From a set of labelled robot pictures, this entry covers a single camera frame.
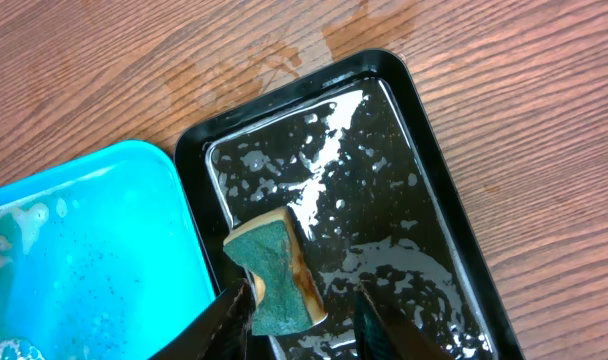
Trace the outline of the black water tub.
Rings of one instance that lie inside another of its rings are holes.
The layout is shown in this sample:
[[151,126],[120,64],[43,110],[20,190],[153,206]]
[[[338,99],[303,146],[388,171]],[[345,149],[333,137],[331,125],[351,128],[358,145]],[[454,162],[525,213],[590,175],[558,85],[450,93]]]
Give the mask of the black water tub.
[[290,210],[326,319],[249,341],[251,359],[354,359],[361,282],[456,359],[519,359],[412,78],[364,50],[184,132],[179,172],[217,290],[243,276],[226,235]]

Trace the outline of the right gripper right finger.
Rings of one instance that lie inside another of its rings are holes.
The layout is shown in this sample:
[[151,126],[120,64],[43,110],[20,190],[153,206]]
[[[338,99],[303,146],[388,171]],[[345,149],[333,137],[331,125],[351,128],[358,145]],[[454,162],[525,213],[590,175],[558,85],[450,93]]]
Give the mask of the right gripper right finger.
[[354,334],[361,360],[452,359],[391,300],[378,294],[372,283],[359,283],[355,295]]

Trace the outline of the teal plastic tray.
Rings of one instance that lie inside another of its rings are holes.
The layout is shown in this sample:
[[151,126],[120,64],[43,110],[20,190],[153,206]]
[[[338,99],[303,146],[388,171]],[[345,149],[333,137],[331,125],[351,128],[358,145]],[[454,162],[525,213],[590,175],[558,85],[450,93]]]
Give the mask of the teal plastic tray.
[[0,188],[0,359],[146,359],[214,297],[158,147],[124,141]]

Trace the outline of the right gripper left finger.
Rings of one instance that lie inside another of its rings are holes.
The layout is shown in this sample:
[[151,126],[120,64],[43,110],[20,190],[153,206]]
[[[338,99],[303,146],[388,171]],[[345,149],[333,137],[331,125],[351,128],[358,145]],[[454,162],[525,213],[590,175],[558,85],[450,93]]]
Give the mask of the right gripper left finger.
[[244,360],[254,311],[249,282],[237,279],[152,359]]

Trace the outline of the teal yellow sponge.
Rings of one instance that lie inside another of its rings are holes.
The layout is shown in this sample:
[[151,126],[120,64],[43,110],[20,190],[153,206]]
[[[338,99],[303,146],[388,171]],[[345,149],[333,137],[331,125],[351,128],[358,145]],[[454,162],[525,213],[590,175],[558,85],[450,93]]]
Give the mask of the teal yellow sponge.
[[271,210],[234,229],[224,239],[223,251],[252,276],[253,334],[292,335],[327,318],[289,208]]

